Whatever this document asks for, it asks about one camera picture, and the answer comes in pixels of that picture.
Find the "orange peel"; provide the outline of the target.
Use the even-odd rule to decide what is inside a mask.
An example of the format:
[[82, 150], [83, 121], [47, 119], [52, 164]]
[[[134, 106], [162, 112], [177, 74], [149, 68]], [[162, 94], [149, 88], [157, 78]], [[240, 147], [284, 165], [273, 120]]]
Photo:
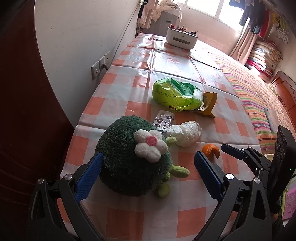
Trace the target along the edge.
[[215, 144], [206, 144], [202, 148], [203, 154], [209, 159], [220, 157], [220, 150]]

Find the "pink toy board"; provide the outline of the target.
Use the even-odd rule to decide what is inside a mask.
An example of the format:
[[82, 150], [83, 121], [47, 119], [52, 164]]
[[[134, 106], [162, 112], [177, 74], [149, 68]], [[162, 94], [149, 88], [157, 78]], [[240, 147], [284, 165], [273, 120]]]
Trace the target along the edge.
[[295, 212], [296, 196], [295, 182], [290, 183], [283, 193], [282, 200], [282, 218], [283, 220], [290, 219]]

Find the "blue white flat case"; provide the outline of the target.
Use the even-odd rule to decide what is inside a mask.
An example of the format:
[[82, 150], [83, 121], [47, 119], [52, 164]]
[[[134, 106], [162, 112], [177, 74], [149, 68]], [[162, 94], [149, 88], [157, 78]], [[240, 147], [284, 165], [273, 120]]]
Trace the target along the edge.
[[264, 108], [264, 113], [266, 115], [270, 130], [274, 133], [277, 133], [279, 126], [277, 113], [273, 108]]

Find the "crumpled white tissue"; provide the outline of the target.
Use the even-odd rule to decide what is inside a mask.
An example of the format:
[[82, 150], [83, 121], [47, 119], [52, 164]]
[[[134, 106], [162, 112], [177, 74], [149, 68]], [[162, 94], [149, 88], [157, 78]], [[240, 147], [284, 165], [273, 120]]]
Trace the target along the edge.
[[165, 136], [176, 138], [176, 144], [180, 147], [188, 147], [199, 139], [201, 133], [202, 128], [196, 121], [187, 121], [180, 125], [169, 126]]

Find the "yellow snack wrapper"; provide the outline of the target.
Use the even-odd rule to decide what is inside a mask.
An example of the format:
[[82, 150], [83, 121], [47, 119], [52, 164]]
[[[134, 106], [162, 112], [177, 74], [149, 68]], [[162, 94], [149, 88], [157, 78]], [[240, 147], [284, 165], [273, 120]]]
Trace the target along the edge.
[[216, 92], [204, 92], [202, 105], [193, 111], [194, 114], [215, 118], [212, 110], [216, 104], [218, 94]]

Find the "striped colourful bedspread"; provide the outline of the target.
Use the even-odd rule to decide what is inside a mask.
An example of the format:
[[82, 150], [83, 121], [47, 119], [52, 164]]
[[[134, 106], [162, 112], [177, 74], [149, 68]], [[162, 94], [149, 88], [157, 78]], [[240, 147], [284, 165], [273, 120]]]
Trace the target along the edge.
[[262, 153], [274, 154], [276, 133], [271, 131], [264, 109], [272, 108], [276, 112], [279, 124], [295, 136], [295, 130], [287, 111], [271, 88], [259, 77], [254, 76], [245, 66], [224, 53], [214, 53], [212, 58], [241, 99]]

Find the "green plush toy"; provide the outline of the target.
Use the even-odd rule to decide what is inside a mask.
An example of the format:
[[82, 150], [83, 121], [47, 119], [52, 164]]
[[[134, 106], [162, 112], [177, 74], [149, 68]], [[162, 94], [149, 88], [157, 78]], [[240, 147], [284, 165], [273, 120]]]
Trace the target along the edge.
[[176, 141], [175, 137], [164, 138], [139, 116], [122, 116], [105, 130], [95, 148], [103, 154], [101, 182], [124, 196], [156, 191], [159, 197], [167, 197], [171, 177], [190, 175], [187, 168], [173, 164], [169, 146]]

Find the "red wooden headboard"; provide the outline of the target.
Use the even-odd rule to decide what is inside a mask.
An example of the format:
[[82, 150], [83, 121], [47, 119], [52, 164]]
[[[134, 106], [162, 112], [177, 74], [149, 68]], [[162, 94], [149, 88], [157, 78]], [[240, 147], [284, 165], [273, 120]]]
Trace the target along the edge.
[[279, 94], [278, 99], [287, 111], [293, 126], [295, 126], [295, 82], [284, 72], [278, 71], [271, 85]]

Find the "empty pill blister pack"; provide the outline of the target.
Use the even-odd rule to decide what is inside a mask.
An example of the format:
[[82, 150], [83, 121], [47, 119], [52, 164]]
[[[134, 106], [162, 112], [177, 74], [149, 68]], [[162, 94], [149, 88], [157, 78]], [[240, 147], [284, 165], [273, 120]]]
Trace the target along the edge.
[[174, 118], [175, 115], [173, 113], [160, 110], [152, 125], [165, 137], [167, 129], [175, 123]]

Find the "green plastic bag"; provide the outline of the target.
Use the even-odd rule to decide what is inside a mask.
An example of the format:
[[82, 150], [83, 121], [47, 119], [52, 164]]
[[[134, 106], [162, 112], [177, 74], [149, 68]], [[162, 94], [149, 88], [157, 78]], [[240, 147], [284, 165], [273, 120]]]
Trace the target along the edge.
[[171, 77], [156, 81], [152, 86], [155, 102], [175, 112], [196, 110], [203, 103], [203, 91], [187, 82]]

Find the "stack of folded quilts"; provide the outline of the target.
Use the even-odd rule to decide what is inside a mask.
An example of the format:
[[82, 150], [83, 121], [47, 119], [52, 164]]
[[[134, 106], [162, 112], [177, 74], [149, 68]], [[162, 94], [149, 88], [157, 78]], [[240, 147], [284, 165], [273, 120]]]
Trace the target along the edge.
[[281, 51], [279, 51], [274, 41], [258, 39], [252, 47], [245, 67], [265, 83], [269, 83], [273, 78], [276, 66], [281, 60]]

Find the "pink curtain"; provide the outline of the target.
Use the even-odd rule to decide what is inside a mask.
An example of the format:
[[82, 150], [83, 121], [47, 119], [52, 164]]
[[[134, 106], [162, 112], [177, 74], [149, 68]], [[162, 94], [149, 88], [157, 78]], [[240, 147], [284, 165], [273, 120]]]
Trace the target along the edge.
[[229, 56], [245, 65], [256, 40], [257, 35], [252, 33], [250, 28], [246, 28]]

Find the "white storage box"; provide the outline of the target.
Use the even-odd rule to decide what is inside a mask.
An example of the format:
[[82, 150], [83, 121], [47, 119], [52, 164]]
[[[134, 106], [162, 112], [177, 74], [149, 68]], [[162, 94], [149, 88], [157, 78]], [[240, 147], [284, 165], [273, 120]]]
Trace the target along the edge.
[[175, 47], [185, 50], [191, 50], [196, 45], [198, 36], [195, 33], [189, 33], [183, 30], [176, 29], [170, 24], [166, 33], [166, 41]]

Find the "hanging clothes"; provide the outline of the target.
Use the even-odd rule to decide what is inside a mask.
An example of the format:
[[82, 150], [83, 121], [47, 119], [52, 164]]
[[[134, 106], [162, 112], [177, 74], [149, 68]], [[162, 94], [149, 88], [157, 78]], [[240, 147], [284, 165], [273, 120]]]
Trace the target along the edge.
[[250, 32], [261, 38], [266, 37], [270, 25], [276, 21], [276, 13], [263, 1], [229, 1], [229, 6], [243, 10], [239, 24], [244, 27], [249, 20], [247, 27]]

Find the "grey cabinet with cloth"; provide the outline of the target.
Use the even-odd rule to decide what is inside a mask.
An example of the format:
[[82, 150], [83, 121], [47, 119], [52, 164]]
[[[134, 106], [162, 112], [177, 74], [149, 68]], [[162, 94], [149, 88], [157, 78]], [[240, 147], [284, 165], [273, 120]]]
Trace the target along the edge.
[[160, 1], [152, 12], [150, 27], [144, 29], [147, 34], [166, 36], [171, 25], [177, 26], [182, 20], [182, 10], [176, 1]]

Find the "wall power sockets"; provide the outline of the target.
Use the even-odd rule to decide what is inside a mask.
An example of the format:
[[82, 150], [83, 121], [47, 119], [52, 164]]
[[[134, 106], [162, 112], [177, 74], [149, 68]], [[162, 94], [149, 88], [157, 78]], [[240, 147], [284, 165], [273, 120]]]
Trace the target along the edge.
[[92, 79], [95, 80], [95, 78], [100, 74], [102, 69], [108, 70], [109, 65], [111, 63], [111, 55], [108, 51], [104, 54], [103, 57], [101, 57], [95, 64], [91, 66], [91, 75]]

